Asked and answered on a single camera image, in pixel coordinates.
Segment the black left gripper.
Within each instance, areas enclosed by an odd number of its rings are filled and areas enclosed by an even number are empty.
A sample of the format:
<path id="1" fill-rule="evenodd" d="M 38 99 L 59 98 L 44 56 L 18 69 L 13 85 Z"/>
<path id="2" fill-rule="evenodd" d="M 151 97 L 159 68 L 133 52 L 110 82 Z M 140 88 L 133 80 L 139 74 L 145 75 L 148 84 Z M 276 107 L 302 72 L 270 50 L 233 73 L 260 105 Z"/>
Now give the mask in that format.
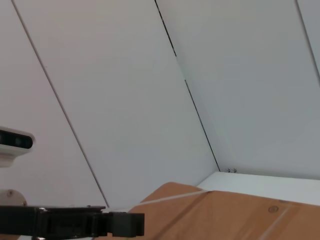
<path id="1" fill-rule="evenodd" d="M 103 213 L 104 206 L 0 207 L 2 235 L 35 238 L 88 238 L 112 234 L 135 238 L 145 235 L 145 214 L 130 212 Z"/>

